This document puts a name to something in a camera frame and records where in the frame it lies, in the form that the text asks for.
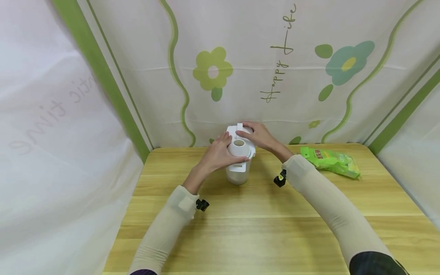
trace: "black clip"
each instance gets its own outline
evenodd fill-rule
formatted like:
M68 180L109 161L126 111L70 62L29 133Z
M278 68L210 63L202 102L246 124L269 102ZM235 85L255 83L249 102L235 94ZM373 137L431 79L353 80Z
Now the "black clip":
M195 201L195 207L203 212L208 208L208 206L209 206L209 203L205 200L197 199Z
M278 187L283 187L286 184L286 170L283 169L281 173L274 178L274 183L278 185Z

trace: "wooden table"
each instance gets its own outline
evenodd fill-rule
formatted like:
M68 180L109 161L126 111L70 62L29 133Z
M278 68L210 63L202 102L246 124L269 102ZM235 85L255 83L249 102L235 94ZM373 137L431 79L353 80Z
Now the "wooden table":
M353 156L362 175L323 174L359 208L412 275L440 274L440 234L379 160L361 144L312 145ZM300 146L289 146L299 151ZM104 275L125 275L148 226L205 148L160 148L148 156ZM272 181L281 163L257 149L247 183L234 186L225 171L200 190L211 206L197 211L163 274L348 274L338 243L315 210L290 185Z

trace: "left hand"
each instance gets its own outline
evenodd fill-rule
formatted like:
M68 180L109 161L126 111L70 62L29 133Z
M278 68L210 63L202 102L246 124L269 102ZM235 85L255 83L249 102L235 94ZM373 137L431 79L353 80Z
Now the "left hand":
M247 157L234 157L229 153L227 147L231 141L232 136L228 132L221 133L206 149L199 165L202 165L209 172L214 172L232 164L248 161Z

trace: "flower center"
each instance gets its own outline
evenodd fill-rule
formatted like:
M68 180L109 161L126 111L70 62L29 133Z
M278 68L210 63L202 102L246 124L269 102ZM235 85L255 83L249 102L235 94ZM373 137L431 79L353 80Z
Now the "flower center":
M353 67L353 65L356 63L356 57L352 57L349 60L345 61L345 63L342 65L342 71L348 71Z
M216 66L210 66L208 69L208 76L211 79L216 78L219 75L219 69Z

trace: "white container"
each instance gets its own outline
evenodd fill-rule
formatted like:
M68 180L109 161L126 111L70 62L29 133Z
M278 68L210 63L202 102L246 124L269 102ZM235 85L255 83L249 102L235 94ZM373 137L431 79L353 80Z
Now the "white container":
M252 129L243 127L243 123L238 123L237 125L228 126L227 131L232 136L232 141L227 147L229 153L236 157L249 158L249 161L226 167L227 180L232 184L241 185L248 180L250 163L255 156L255 145L250 140L238 136L235 132L244 131L251 134Z

